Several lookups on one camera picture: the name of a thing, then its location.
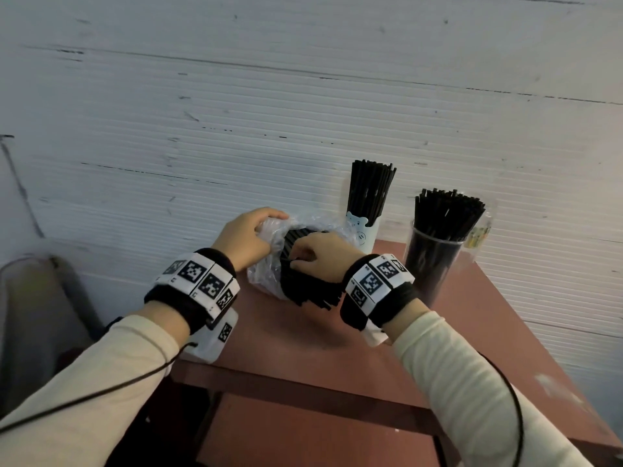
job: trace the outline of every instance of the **table top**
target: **table top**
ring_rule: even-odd
[[[401,257],[404,244],[377,241],[374,251]],[[183,383],[250,398],[435,434],[439,425],[424,395],[391,347],[368,347],[339,312],[298,307],[261,292],[246,278],[240,317],[218,361],[185,355],[173,376]],[[510,382],[586,455],[622,445],[477,264],[448,273],[433,310],[489,357]],[[553,396],[536,376],[555,381]]]

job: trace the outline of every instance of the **left hand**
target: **left hand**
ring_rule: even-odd
[[[286,220],[289,216],[274,208],[258,208],[243,213],[225,225],[212,249],[223,252],[237,272],[257,263],[270,253],[270,244],[257,237],[256,231],[266,218]]]

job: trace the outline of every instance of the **hand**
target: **hand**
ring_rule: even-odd
[[[319,278],[340,283],[344,274],[365,254],[336,233],[311,233],[297,239],[292,246],[290,268]]]
[[[225,225],[212,249],[223,252],[237,272],[257,263],[270,253],[270,244],[257,237],[256,231],[266,218],[286,220],[289,216],[273,208],[258,208],[243,213]]]

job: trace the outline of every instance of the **cord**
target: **cord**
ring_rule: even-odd
[[[513,398],[513,403],[515,404],[515,411],[517,412],[517,422],[519,424],[519,439],[517,441],[517,452],[515,454],[515,459],[513,460],[513,467],[519,467],[519,462],[521,462],[521,454],[523,454],[523,442],[524,442],[524,427],[523,427],[523,413],[521,412],[521,405],[519,404],[519,399],[517,398],[517,393],[515,393],[515,389],[508,381],[504,373],[495,365],[486,355],[479,353],[482,357],[495,369],[498,374],[502,377],[502,380],[508,387],[510,391],[510,395]],[[433,436],[433,443],[435,446],[435,452],[437,453],[437,459],[439,460],[440,467],[447,467],[448,463],[446,461],[446,456],[444,455],[443,447],[441,446],[441,440],[438,436]]]
[[[68,401],[66,403],[63,403],[62,405],[58,405],[57,407],[54,408],[50,408],[48,410],[42,411],[40,413],[36,413],[34,415],[31,416],[27,416],[24,419],[21,419],[20,421],[16,421],[14,423],[11,423],[9,425],[6,425],[2,428],[0,428],[0,435],[9,432],[15,428],[19,428],[20,426],[23,426],[25,424],[28,423],[32,423],[33,421],[39,420],[41,418],[44,418],[45,416],[49,416],[52,415],[54,413],[58,413],[59,411],[65,410],[67,408],[71,408],[74,407],[76,405],[80,405],[81,403],[84,403],[85,401],[89,401],[89,400],[93,400],[95,398],[98,397],[103,397],[104,395],[108,395],[109,393],[112,392],[116,392],[117,390],[121,390],[124,389],[125,387],[128,387],[130,385],[136,384],[137,382],[140,382],[141,380],[144,380],[145,378],[148,378],[154,374],[159,373],[161,370],[166,369],[167,367],[169,367],[169,365],[171,365],[173,362],[176,361],[176,359],[179,357],[179,355],[183,352],[183,350],[188,347],[197,347],[197,343],[196,342],[189,342],[188,344],[185,344],[184,346],[182,346],[182,348],[179,350],[179,352],[168,362],[165,362],[163,365],[160,365],[160,367],[157,367],[156,369],[153,369],[150,372],[147,372],[146,374],[143,374],[142,376],[138,376],[135,378],[132,378],[131,380],[128,380],[126,382],[122,382],[118,385],[113,385],[112,387],[109,387],[107,389],[103,389],[100,390],[99,392],[94,392],[91,393],[89,395],[85,395],[83,397],[80,398],[76,398],[75,400],[71,400]]]

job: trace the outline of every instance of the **forearm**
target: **forearm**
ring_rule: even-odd
[[[518,420],[508,387],[460,334],[437,313],[422,312],[396,338],[394,351],[466,466],[512,465]],[[515,392],[525,429],[521,465],[590,466],[528,399]]]
[[[172,317],[173,326],[178,328],[175,315],[156,311],[146,316],[165,326],[171,323]],[[174,333],[183,338],[184,330]],[[178,351],[177,340],[161,326],[143,316],[129,316],[112,326],[102,340],[6,416],[0,426],[140,376],[171,360]],[[4,433],[0,436],[0,463],[104,465],[165,375],[162,370],[120,391]]]

